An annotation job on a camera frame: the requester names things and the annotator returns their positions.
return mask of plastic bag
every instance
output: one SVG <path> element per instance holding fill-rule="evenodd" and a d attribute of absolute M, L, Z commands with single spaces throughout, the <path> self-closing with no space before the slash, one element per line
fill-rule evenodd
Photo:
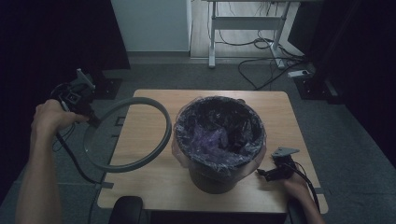
<path fill-rule="evenodd" d="M 239 100 L 211 96 L 181 108 L 172 152 L 185 168 L 221 182 L 236 182 L 260 166 L 265 139 L 262 121 L 252 108 Z"/>

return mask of table leg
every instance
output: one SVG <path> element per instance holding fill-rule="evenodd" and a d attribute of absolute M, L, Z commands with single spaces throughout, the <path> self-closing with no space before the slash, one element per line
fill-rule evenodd
<path fill-rule="evenodd" d="M 216 19 L 216 2 L 213 2 L 212 7 L 212 27 L 210 33 L 210 46 L 209 46 L 209 67 L 214 68 L 216 66 L 215 60 L 215 25 L 214 20 Z"/>
<path fill-rule="evenodd" d="M 283 54 L 281 49 L 279 49 L 278 45 L 279 45 L 280 36 L 282 35 L 283 27 L 285 26 L 286 18 L 288 16 L 289 7 L 290 7 L 290 2 L 287 2 L 283 10 L 279 27 L 276 30 L 276 37 L 274 39 L 274 43 L 271 44 L 271 48 L 270 48 L 274 58 L 276 58 L 276 65 L 279 69 L 285 68 L 285 64 L 281 59 L 283 58 Z"/>

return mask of metal stand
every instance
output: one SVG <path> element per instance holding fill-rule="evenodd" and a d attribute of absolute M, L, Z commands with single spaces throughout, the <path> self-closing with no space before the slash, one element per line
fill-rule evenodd
<path fill-rule="evenodd" d="M 329 80 L 317 83 L 312 77 L 297 77 L 294 79 L 300 97 L 303 100 L 323 100 L 331 105 L 343 104 L 342 97 Z"/>
<path fill-rule="evenodd" d="M 119 92 L 122 79 L 120 78 L 105 78 L 97 85 L 95 91 L 96 100 L 114 100 Z"/>
<path fill-rule="evenodd" d="M 276 58 L 276 65 L 279 69 L 284 69 L 285 64 L 282 61 L 282 52 L 279 49 L 279 39 L 288 15 L 290 2 L 286 2 L 281 17 L 217 17 L 216 1 L 212 2 L 212 27 L 209 46 L 209 67 L 216 66 L 215 50 L 215 30 L 275 30 L 276 37 L 271 43 L 271 52 Z"/>

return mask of cable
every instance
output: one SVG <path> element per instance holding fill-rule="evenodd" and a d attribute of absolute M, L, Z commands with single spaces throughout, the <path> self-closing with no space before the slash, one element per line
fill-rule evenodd
<path fill-rule="evenodd" d="M 87 222 L 88 224 L 91 224 L 93 206 L 95 205 L 95 201 L 96 201 L 96 198 L 98 196 L 98 193 L 99 193 L 99 189 L 96 190 L 96 192 L 95 192 L 95 194 L 93 196 L 92 202 L 91 202 L 90 212 L 88 213 L 88 222 Z"/>
<path fill-rule="evenodd" d="M 211 41 L 212 38 L 210 37 L 210 32 L 209 32 L 209 11 L 210 11 L 210 3 L 207 2 L 207 23 L 206 23 L 206 27 L 207 27 L 207 36 L 209 36 L 209 40 Z"/>
<path fill-rule="evenodd" d="M 275 16 L 277 15 L 277 6 L 278 6 L 278 2 L 276 2 L 276 10 L 275 10 Z"/>
<path fill-rule="evenodd" d="M 297 65 L 300 65 L 302 63 L 306 63 L 306 61 L 300 61 L 296 64 L 290 65 L 289 67 L 285 68 L 279 75 L 277 75 L 276 77 L 272 78 L 271 80 L 268 80 L 267 82 L 265 82 L 264 84 L 262 84 L 262 86 L 258 87 L 255 89 L 255 91 L 259 91 L 260 89 L 266 87 L 268 84 L 272 83 L 273 81 L 277 80 L 279 77 L 281 77 L 283 74 L 285 74 L 289 69 L 291 69 L 292 67 L 295 67 Z"/>
<path fill-rule="evenodd" d="M 231 2 L 228 2 L 228 6 L 230 7 L 231 13 L 233 13 L 233 9 L 231 8 Z"/>
<path fill-rule="evenodd" d="M 306 59 L 306 56 L 305 56 L 305 55 L 299 56 L 299 55 L 292 54 L 292 53 L 288 52 L 288 51 L 287 51 L 283 46 L 281 46 L 281 45 L 279 45 L 279 48 L 280 48 L 280 50 L 282 51 L 283 55 L 285 55 L 285 56 L 289 56 L 289 57 L 291 57 L 291 58 L 300 59 L 300 60 L 305 60 L 305 59 Z"/>
<path fill-rule="evenodd" d="M 72 126 L 70 127 L 70 129 L 67 131 L 67 133 L 65 133 L 64 135 L 62 135 L 62 138 L 64 139 L 65 142 L 67 141 L 67 139 L 69 139 L 69 137 L 72 135 L 72 133 L 73 133 L 73 131 L 74 131 L 75 129 L 76 129 L 76 124 L 73 123 Z M 62 148 L 62 145 L 61 145 L 60 147 L 58 147 L 58 149 L 54 149 L 55 144 L 56 144 L 57 142 L 59 142 L 58 139 L 56 139 L 56 140 L 54 141 L 54 143 L 52 144 L 52 151 L 53 151 L 53 152 L 57 152 L 57 151 L 61 150 L 61 148 Z"/>
<path fill-rule="evenodd" d="M 304 175 L 306 175 L 306 171 L 305 171 L 304 167 L 297 161 L 295 161 L 294 163 L 296 163 L 298 166 L 300 166 L 300 168 L 303 169 Z"/>
<path fill-rule="evenodd" d="M 249 62 L 256 62 L 256 61 L 263 61 L 263 60 L 273 60 L 273 59 L 284 59 L 284 60 L 291 60 L 291 61 L 296 61 L 296 64 L 290 65 L 286 69 L 284 69 L 279 75 L 277 75 L 274 78 L 268 79 L 264 84 L 262 84 L 260 87 L 257 87 L 250 79 L 247 78 L 247 76 L 242 72 L 241 70 L 241 65 L 243 63 L 249 63 Z M 282 76 L 286 71 L 288 71 L 290 68 L 297 66 L 299 64 L 305 63 L 305 61 L 298 61 L 298 60 L 293 60 L 291 58 L 260 58 L 260 59 L 251 59 L 251 60 L 245 60 L 242 61 L 240 64 L 238 64 L 238 72 L 239 74 L 254 87 L 254 91 L 258 91 L 264 87 L 266 87 L 268 84 L 272 83 L 273 81 L 277 80 L 280 76 Z"/>
<path fill-rule="evenodd" d="M 274 60 L 271 60 L 271 62 L 270 62 L 271 77 L 268 79 L 268 81 L 274 78 L 274 70 L 272 69 L 272 62 L 273 61 Z"/>
<path fill-rule="evenodd" d="M 253 40 L 251 42 L 247 42 L 247 43 L 244 43 L 244 44 L 232 44 L 232 43 L 229 43 L 229 42 L 224 40 L 224 38 L 221 35 L 221 31 L 219 31 L 219 35 L 220 35 L 220 38 L 222 39 L 222 42 L 218 41 L 218 42 L 216 42 L 217 44 L 226 44 L 226 45 L 231 45 L 231 46 L 245 46 L 245 45 L 251 45 L 251 44 L 255 44 L 255 43 L 259 42 L 258 39 L 255 39 L 255 40 Z"/>
<path fill-rule="evenodd" d="M 257 13 L 260 11 L 260 16 L 262 15 L 262 9 L 264 8 L 264 2 L 260 3 L 260 6 L 257 8 L 256 12 L 254 13 L 253 17 L 257 15 Z"/>
<path fill-rule="evenodd" d="M 308 185 L 309 189 L 312 192 L 312 196 L 314 197 L 314 201 L 315 204 L 317 205 L 317 209 L 320 212 L 320 207 L 319 207 L 319 201 L 318 201 L 318 195 L 315 192 L 315 188 L 312 185 L 312 182 L 308 179 L 308 177 L 306 177 L 306 175 L 304 175 L 303 173 L 301 173 L 299 170 L 295 169 L 294 167 L 288 165 L 287 163 L 283 163 L 283 165 L 289 167 L 292 171 L 294 171 L 294 173 L 296 173 L 297 175 L 299 175 L 300 177 L 303 178 L 303 180 L 305 180 L 306 184 Z"/>
<path fill-rule="evenodd" d="M 270 4 L 270 6 L 268 7 L 268 9 L 267 9 L 267 14 L 266 14 L 265 16 L 268 16 L 268 13 L 270 12 L 270 9 L 271 9 L 271 5 L 272 5 L 272 4 Z"/>
<path fill-rule="evenodd" d="M 92 179 L 90 179 L 89 177 L 87 177 L 84 172 L 81 170 L 81 167 L 78 164 L 78 161 L 76 159 L 76 156 L 73 154 L 72 150 L 70 150 L 70 147 L 66 144 L 66 142 L 64 141 L 64 139 L 62 138 L 62 136 L 59 133 L 56 133 L 56 137 L 58 138 L 58 141 L 61 143 L 61 145 L 64 147 L 64 149 L 66 150 L 67 154 L 69 154 L 70 158 L 72 159 L 73 163 L 76 165 L 76 168 L 79 172 L 79 174 L 88 182 L 93 183 L 93 184 L 100 184 L 97 181 L 94 181 Z"/>

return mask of floor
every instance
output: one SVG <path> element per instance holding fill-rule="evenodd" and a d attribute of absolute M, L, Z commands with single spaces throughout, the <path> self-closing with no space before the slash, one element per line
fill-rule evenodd
<path fill-rule="evenodd" d="M 96 114 L 103 115 L 116 101 L 131 97 L 139 89 L 252 90 L 238 73 L 236 64 L 219 64 L 216 69 L 209 69 L 205 63 L 200 63 L 204 59 L 185 59 L 183 63 L 171 60 L 159 63 L 162 60 L 157 59 L 157 63 L 152 63 L 154 60 L 146 63 L 134 61 L 131 70 L 108 74 L 109 77 L 122 77 L 123 82 L 115 101 L 93 102 Z M 268 64 L 250 64 L 243 71 L 256 84 L 263 83 L 272 75 Z M 302 100 L 293 80 L 287 76 L 280 77 L 272 86 L 262 90 L 284 91 L 290 98 L 329 205 L 329 212 L 323 215 L 325 220 L 328 223 L 394 223 L 395 170 L 347 108 L 322 101 Z M 86 124 L 76 125 L 67 143 L 74 150 L 82 170 L 90 178 L 100 180 L 103 173 L 88 161 L 82 145 L 86 128 Z M 98 144 L 110 143 L 105 140 L 103 138 Z M 64 150 L 59 146 L 55 146 L 55 150 L 64 223 L 107 223 L 111 210 L 97 206 L 97 187 L 80 177 Z M 98 156 L 104 158 L 108 149 L 99 151 L 103 153 Z M 14 223 L 20 185 L 21 176 L 0 206 L 0 223 Z"/>
<path fill-rule="evenodd" d="M 286 23 L 280 37 L 280 45 L 287 51 L 302 55 L 288 42 L 290 28 L 292 26 L 295 14 L 300 3 L 294 2 L 290 4 L 290 9 Z M 231 3 L 218 3 L 218 16 L 225 17 L 263 17 L 277 16 L 279 17 L 285 3 L 271 4 L 269 2 L 231 2 Z M 192 34 L 191 34 L 191 57 L 192 58 L 207 58 L 208 49 L 210 44 L 210 17 L 212 13 L 212 4 L 206 1 L 192 0 Z M 241 30 L 222 30 L 216 31 L 216 42 L 228 42 L 233 44 L 248 43 L 256 38 L 261 37 L 274 39 L 274 31 L 241 31 Z M 259 43 L 259 47 L 266 47 L 265 43 Z M 229 57 L 271 57 L 270 50 L 262 50 L 256 48 L 254 45 L 246 46 L 230 46 L 226 44 L 216 45 L 216 56 L 229 58 Z"/>

